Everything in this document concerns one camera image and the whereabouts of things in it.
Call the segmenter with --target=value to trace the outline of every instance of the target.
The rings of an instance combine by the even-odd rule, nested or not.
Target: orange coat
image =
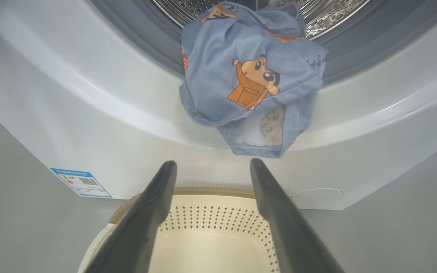
[[[241,67],[241,63],[236,65],[239,85],[227,98],[250,110],[253,105],[257,107],[264,100],[267,95],[267,89],[265,86],[247,78],[242,72]]]

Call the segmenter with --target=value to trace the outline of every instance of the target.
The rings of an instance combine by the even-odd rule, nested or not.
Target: garment
[[[326,50],[304,35],[298,4],[208,10],[182,30],[187,114],[235,154],[281,157],[309,127],[323,85]]]

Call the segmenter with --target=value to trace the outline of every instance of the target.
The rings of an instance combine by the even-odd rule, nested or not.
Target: washing machine
[[[301,3],[325,86],[311,127],[264,162],[299,208],[341,210],[437,151],[437,0]],[[177,187],[250,190],[251,158],[178,95],[181,29],[216,4],[0,0],[1,124],[81,196],[128,199],[167,160]]]

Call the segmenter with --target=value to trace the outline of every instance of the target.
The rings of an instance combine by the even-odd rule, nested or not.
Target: cartoon character
[[[267,141],[283,143],[284,109],[277,107],[267,113],[261,122],[261,133]]]
[[[266,67],[264,54],[243,64],[236,58],[232,64],[236,67],[239,85],[227,97],[229,100],[247,110],[254,110],[268,92],[273,96],[279,93],[280,75]]]
[[[185,54],[185,51],[183,50],[183,48],[182,48],[182,56],[183,56],[183,66],[185,67],[185,71],[187,71],[189,59],[188,59],[188,56]]]
[[[237,18],[236,14],[237,12],[227,12],[222,6],[217,5],[214,7],[214,10],[208,14],[207,17],[203,17],[200,22],[203,24],[205,21],[212,19]]]
[[[299,36],[290,36],[290,35],[280,36],[272,31],[270,31],[269,29],[267,29],[267,31],[269,31],[269,34],[271,34],[271,36],[277,38],[282,44],[289,43],[292,41],[299,41],[303,38],[303,37],[299,37]]]

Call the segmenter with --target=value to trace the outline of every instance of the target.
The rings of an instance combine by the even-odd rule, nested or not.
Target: blue cloth
[[[281,10],[222,2],[182,31],[184,109],[234,154],[281,157],[311,123],[326,50]]]

